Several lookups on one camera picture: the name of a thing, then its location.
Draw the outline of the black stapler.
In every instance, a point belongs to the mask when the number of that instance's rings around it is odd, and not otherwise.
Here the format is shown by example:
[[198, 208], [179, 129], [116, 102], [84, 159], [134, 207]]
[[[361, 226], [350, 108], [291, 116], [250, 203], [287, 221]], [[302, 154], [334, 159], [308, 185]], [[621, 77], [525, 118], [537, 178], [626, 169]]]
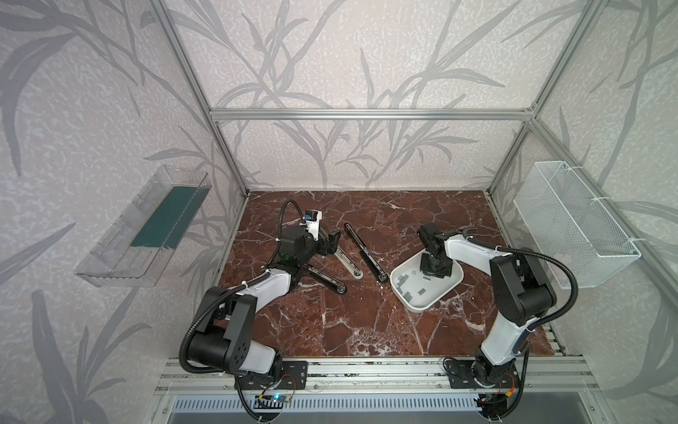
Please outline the black stapler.
[[310, 264], [304, 265], [303, 270], [305, 270], [305, 273], [307, 273], [310, 277], [314, 278], [317, 282], [323, 284], [326, 288], [330, 289], [332, 292], [340, 295], [346, 294], [347, 292], [346, 285], [343, 282], [339, 281], [338, 279], [328, 275], [324, 271], [321, 271]]
[[344, 229], [347, 231], [348, 235], [358, 246], [361, 257], [365, 261], [365, 264], [368, 266], [369, 270], [371, 270], [377, 282], [380, 284], [386, 284], [389, 281], [389, 276], [387, 272], [378, 263], [378, 261], [373, 256], [371, 251], [368, 249], [365, 242], [363, 242], [362, 238], [360, 238], [360, 236], [358, 235], [357, 231], [353, 228], [353, 226], [350, 223], [345, 223]]

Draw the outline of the beige stapler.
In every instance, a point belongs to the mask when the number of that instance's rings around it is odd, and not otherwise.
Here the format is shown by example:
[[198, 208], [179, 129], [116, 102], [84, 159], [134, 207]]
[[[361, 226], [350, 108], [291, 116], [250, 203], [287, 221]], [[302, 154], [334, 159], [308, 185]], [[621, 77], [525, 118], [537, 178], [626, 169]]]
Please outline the beige stapler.
[[337, 250], [335, 251], [334, 256], [338, 261], [340, 261], [340, 263], [342, 263], [342, 265], [344, 265], [344, 268], [346, 268], [346, 270], [351, 273], [353, 278], [356, 280], [361, 280], [364, 277], [363, 271], [360, 269], [357, 263], [353, 261], [353, 259], [349, 258], [340, 245], [337, 245]]

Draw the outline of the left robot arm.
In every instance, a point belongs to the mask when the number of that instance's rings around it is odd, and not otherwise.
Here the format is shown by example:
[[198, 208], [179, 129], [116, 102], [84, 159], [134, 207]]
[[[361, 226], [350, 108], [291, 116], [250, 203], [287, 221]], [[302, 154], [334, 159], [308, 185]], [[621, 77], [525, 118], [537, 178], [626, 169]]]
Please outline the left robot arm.
[[192, 374], [254, 373], [280, 379], [279, 351], [252, 340], [255, 316], [296, 287], [314, 256], [335, 254], [340, 238], [339, 231], [323, 237], [303, 226], [285, 228], [273, 263], [261, 275], [231, 288], [208, 289], [180, 344], [182, 369]]

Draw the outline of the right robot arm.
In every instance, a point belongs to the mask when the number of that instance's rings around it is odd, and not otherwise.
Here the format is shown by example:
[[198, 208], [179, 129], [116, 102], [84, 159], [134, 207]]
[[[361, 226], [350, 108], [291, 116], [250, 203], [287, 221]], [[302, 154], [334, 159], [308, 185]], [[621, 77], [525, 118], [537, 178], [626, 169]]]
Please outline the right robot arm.
[[[518, 353], [526, 352], [526, 341], [538, 327], [564, 316], [574, 307], [579, 286], [573, 271], [554, 257], [528, 248], [491, 246], [467, 231], [444, 233], [434, 224], [418, 228], [425, 254], [422, 271], [429, 277], [449, 277], [460, 261], [492, 278], [497, 316], [476, 354], [472, 369], [477, 379], [489, 380], [504, 373]], [[543, 262], [567, 277], [570, 296], [558, 310], [557, 295]]]

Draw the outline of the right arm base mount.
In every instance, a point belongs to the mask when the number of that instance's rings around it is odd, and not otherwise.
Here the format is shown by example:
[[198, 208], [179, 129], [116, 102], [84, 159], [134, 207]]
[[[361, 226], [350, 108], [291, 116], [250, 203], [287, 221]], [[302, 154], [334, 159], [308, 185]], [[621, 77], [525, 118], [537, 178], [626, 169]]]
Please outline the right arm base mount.
[[494, 366], [482, 359], [447, 357], [442, 366], [452, 389], [512, 389], [519, 380], [515, 360]]

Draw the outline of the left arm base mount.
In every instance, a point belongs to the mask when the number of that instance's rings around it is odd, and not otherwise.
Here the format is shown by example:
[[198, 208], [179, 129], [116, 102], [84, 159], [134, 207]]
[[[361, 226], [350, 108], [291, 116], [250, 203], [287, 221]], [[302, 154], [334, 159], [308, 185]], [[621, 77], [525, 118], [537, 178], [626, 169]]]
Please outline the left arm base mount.
[[276, 362], [268, 373], [247, 372], [236, 376], [243, 390], [263, 390], [273, 385], [283, 390], [303, 390], [307, 385], [309, 364], [305, 360]]

